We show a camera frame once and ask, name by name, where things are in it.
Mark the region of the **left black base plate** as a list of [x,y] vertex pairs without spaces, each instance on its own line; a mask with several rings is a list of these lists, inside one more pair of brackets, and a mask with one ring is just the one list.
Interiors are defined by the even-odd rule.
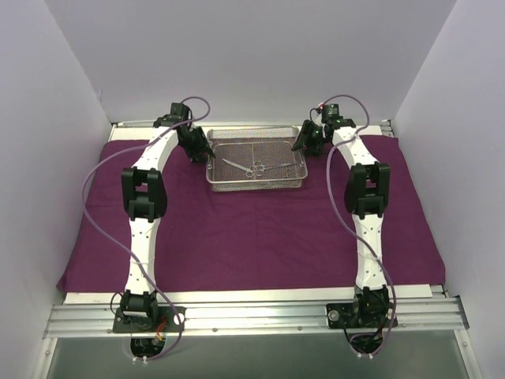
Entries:
[[178,332],[185,322],[185,308],[177,306],[177,313],[169,306],[159,307],[151,316],[140,311],[115,309],[113,333]]

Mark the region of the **front aluminium rail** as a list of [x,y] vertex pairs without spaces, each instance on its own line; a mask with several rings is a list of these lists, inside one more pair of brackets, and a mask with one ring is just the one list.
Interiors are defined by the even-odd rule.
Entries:
[[[277,302],[187,302],[185,336],[247,336],[320,334],[328,328],[328,300]],[[458,298],[400,299],[395,332],[467,330]],[[119,337],[112,332],[114,319],[104,304],[54,306],[44,332],[46,338]]]

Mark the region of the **purple cloth wrap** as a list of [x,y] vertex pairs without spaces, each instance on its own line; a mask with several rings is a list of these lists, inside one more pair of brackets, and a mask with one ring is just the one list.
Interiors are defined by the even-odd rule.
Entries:
[[[366,136],[367,149],[391,166],[382,227],[383,262],[397,285],[444,283],[446,270],[397,140]],[[140,141],[112,141],[92,182],[88,216],[58,282],[65,292],[116,292],[129,275],[129,219],[121,172],[140,155]],[[165,292],[350,287],[357,275],[356,242],[335,215],[325,178],[327,158],[308,160],[298,189],[217,193],[205,168],[176,148],[163,171],[168,208],[155,249],[155,281]],[[331,186],[343,202],[347,165],[335,154]]]

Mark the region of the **metal mesh tray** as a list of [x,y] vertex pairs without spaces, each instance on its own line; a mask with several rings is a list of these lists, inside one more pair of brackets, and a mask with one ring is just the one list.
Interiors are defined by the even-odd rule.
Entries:
[[[295,126],[210,129],[207,139],[215,158],[208,158],[206,179],[212,190],[236,192],[301,187],[309,171],[301,151],[291,151],[298,134]],[[266,171],[259,178],[247,178],[244,171],[224,163],[222,158],[246,167],[281,163],[297,163],[298,166]]]

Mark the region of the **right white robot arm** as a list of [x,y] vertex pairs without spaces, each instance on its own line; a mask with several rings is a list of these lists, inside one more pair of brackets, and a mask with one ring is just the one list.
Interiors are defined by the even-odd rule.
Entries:
[[[325,178],[333,211],[357,243],[357,301],[350,307],[350,316],[358,325],[366,326],[377,319],[379,312],[395,310],[397,294],[382,258],[382,226],[389,201],[391,168],[367,149],[359,132],[351,126],[333,132]],[[342,218],[331,186],[332,156],[336,152],[349,168],[344,205],[352,217],[352,227]]]

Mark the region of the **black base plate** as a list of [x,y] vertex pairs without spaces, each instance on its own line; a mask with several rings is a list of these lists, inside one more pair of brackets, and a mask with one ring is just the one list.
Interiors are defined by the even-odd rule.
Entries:
[[177,313],[169,306],[159,307],[151,316],[140,311],[115,309],[113,333],[178,332],[185,322],[185,308],[177,306]]
[[[366,310],[357,303],[328,303],[326,305],[327,325],[332,329],[388,328],[391,320],[385,308]],[[394,319],[392,327],[398,326]]]

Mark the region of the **steel forceps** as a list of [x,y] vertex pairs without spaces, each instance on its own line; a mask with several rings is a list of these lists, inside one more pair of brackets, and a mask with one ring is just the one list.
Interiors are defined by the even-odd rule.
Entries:
[[274,166],[264,166],[263,164],[259,164],[255,166],[255,175],[257,177],[262,177],[266,171],[270,170],[275,170],[275,169],[282,169],[282,168],[288,168],[288,167],[297,167],[297,163],[281,163],[277,164]]

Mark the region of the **right side aluminium rail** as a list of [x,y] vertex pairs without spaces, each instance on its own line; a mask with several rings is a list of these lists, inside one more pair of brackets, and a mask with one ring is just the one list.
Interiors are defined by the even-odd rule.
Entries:
[[[383,120],[380,123],[380,129],[384,136],[395,138],[391,120]],[[446,297],[446,293],[442,285],[429,285],[426,283],[416,285],[400,285],[398,287],[398,293],[400,299]]]

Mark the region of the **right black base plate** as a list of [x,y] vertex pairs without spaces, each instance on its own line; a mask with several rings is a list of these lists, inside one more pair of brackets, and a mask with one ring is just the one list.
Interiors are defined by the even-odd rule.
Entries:
[[[326,305],[327,325],[332,329],[388,328],[391,320],[385,308],[366,310],[357,303],[328,303]],[[392,327],[398,326],[394,319]]]

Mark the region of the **aluminium rail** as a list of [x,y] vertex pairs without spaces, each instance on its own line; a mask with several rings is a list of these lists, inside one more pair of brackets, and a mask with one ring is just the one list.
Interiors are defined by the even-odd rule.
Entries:
[[[380,129],[384,136],[395,138],[391,120],[383,120],[380,123]],[[400,285],[398,287],[398,293],[400,299],[446,297],[446,293],[442,285],[429,285],[426,283],[416,285]]]
[[[185,336],[247,336],[320,334],[328,328],[328,300],[277,302],[187,302]],[[400,299],[395,332],[467,330],[458,298]],[[104,304],[54,306],[44,332],[46,338],[119,337],[112,332],[114,319]]]

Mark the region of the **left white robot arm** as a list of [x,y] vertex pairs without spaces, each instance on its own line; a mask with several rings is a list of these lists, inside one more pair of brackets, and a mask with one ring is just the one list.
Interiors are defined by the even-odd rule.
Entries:
[[161,121],[140,158],[122,172],[123,206],[131,234],[129,276],[120,303],[120,314],[141,331],[152,330],[159,321],[154,260],[156,238],[168,199],[163,169],[177,146],[192,162],[213,154],[199,126],[181,125],[172,130]]

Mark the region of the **steel surgical scissors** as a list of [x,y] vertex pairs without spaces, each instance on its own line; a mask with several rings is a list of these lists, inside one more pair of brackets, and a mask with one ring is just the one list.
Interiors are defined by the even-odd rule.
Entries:
[[265,172],[265,167],[264,165],[260,164],[260,165],[255,165],[253,164],[252,166],[250,167],[246,167],[246,166],[243,166],[239,163],[235,163],[229,159],[224,159],[222,158],[221,159],[224,163],[232,166],[232,167],[235,167],[239,170],[242,170],[245,172],[245,175],[247,178],[259,178],[259,177],[262,177],[264,175],[264,172]]

